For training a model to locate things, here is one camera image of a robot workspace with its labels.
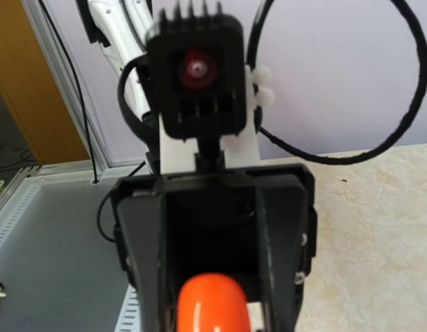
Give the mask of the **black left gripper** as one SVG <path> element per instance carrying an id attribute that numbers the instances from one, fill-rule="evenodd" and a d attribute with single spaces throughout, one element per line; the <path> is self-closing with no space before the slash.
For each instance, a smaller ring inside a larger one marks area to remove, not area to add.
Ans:
<path id="1" fill-rule="evenodd" d="M 315 182 L 302 164 L 126 177 L 111 191 L 120 264 L 142 331 L 169 330 L 168 287 L 220 273 L 260 287 L 266 331 L 294 331 L 316 254 Z"/>

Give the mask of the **red round object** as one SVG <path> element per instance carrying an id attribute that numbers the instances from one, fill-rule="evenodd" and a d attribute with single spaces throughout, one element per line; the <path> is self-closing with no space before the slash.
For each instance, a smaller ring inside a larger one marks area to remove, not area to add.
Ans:
<path id="1" fill-rule="evenodd" d="M 182 286 L 177 331 L 250 331 L 247 297 L 232 277 L 203 273 Z"/>

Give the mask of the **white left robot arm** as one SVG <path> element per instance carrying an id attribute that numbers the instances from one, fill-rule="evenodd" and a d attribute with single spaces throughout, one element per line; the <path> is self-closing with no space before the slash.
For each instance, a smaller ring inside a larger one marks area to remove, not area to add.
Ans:
<path id="1" fill-rule="evenodd" d="M 255 302 L 264 331 L 294 331 L 316 254 L 314 177 L 260 160 L 256 110 L 272 97 L 245 62 L 242 24 L 221 5 L 77 6 L 151 168 L 109 194 L 141 330 L 250 331 Z"/>

